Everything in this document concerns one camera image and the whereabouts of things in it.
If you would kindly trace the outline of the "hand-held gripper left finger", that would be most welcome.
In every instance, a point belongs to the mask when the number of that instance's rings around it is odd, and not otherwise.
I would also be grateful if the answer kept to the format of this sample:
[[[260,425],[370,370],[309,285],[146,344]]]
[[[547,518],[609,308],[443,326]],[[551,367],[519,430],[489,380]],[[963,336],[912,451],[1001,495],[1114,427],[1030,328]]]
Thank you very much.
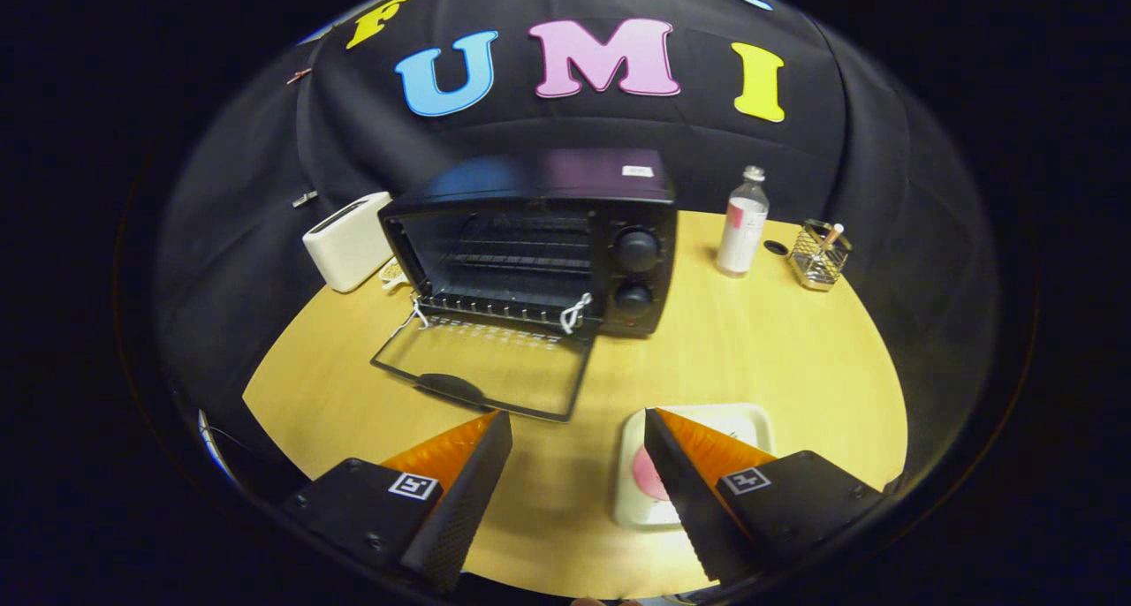
[[[450,594],[512,453],[512,416],[481,414],[383,462],[344,458],[282,502],[368,571]]]

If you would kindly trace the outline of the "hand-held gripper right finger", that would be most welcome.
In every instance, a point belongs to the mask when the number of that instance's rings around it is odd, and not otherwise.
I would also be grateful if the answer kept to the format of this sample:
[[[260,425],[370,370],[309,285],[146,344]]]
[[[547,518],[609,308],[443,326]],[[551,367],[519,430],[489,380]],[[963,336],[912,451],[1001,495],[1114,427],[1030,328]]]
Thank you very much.
[[[815,451],[775,457],[659,407],[645,449],[696,559],[724,586],[795,568],[884,504]]]

